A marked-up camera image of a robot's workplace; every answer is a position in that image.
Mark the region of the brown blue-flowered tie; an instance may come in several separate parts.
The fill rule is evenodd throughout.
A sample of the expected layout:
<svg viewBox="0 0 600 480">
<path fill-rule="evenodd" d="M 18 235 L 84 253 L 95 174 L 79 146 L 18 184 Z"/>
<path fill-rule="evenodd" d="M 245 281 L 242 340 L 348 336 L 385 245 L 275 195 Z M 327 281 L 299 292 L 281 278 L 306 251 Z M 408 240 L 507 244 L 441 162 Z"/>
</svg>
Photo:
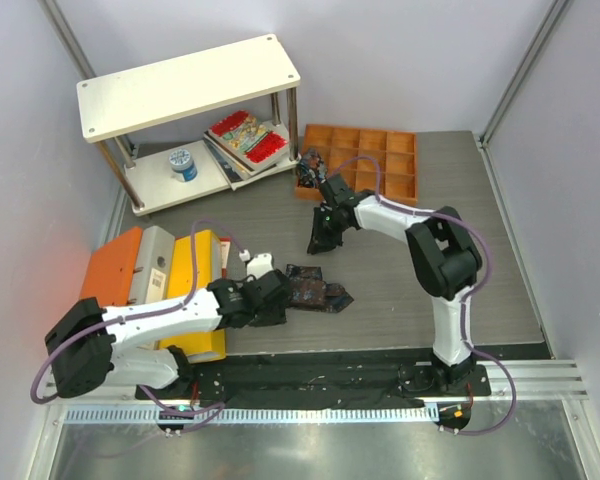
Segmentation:
<svg viewBox="0 0 600 480">
<path fill-rule="evenodd" d="M 342 284 L 324 279 L 319 266 L 287 264 L 285 274 L 291 285 L 290 308 L 339 313 L 354 302 Z"/>
</svg>

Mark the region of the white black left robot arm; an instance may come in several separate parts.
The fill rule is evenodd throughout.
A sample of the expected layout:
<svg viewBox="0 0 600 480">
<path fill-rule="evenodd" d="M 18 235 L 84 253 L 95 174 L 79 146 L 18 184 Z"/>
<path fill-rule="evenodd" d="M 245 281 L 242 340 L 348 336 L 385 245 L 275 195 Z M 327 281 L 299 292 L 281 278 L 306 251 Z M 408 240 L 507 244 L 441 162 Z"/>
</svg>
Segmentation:
<svg viewBox="0 0 600 480">
<path fill-rule="evenodd" d="M 291 297 L 290 280 L 273 269 L 249 275 L 242 283 L 221 278 L 191 296 L 145 305 L 102 307 L 94 297 L 82 299 L 45 337 L 48 359 L 39 373 L 52 372 L 56 393 L 39 397 L 33 384 L 31 398 L 40 404 L 76 398 L 122 372 L 134 375 L 137 385 L 183 398 L 193 385 L 192 373 L 183 368 L 184 353 L 149 351 L 145 344 L 190 333 L 283 324 Z"/>
</svg>

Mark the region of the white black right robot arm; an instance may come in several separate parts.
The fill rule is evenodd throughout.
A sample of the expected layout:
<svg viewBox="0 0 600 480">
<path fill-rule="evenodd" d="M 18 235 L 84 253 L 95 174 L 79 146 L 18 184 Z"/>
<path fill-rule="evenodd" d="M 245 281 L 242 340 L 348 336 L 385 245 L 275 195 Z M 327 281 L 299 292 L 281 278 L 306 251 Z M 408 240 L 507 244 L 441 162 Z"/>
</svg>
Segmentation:
<svg viewBox="0 0 600 480">
<path fill-rule="evenodd" d="M 457 211 L 408 207 L 371 190 L 355 192 L 339 174 L 324 180 L 319 191 L 322 202 L 314 209 L 307 252 L 335 249 L 350 228 L 376 231 L 406 244 L 416 279 L 433 305 L 433 386 L 445 395 L 457 393 L 476 364 L 470 292 L 482 268 L 481 255 Z"/>
</svg>

